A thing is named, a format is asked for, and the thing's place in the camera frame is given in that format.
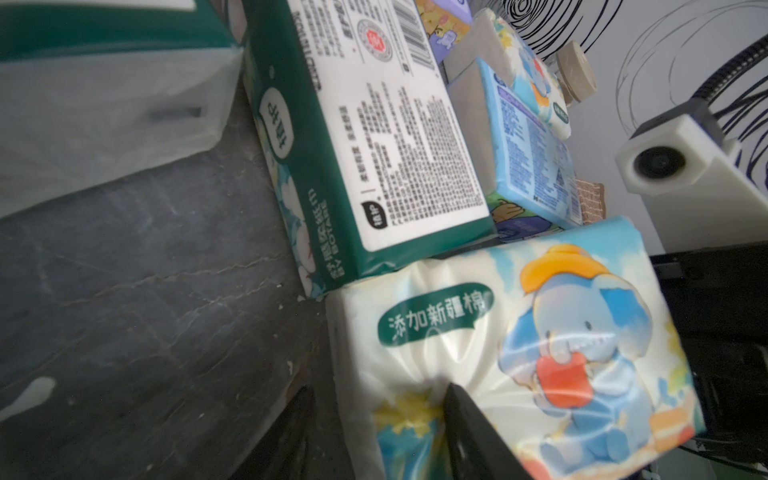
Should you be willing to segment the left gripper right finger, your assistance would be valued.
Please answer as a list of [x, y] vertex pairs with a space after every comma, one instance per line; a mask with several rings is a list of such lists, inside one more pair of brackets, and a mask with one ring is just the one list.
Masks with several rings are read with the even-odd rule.
[[463, 387], [448, 385], [442, 409], [455, 480], [532, 479]]

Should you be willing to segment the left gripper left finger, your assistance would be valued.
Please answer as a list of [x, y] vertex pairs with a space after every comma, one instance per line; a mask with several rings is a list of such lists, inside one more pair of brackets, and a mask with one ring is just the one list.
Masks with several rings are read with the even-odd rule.
[[315, 417], [314, 390], [302, 386], [230, 479], [307, 479], [310, 430]]

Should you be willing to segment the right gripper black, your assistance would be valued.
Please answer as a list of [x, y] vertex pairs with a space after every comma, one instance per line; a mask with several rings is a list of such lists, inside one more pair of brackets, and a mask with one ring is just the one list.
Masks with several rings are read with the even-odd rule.
[[707, 435], [767, 444], [767, 245], [651, 259], [701, 401]]

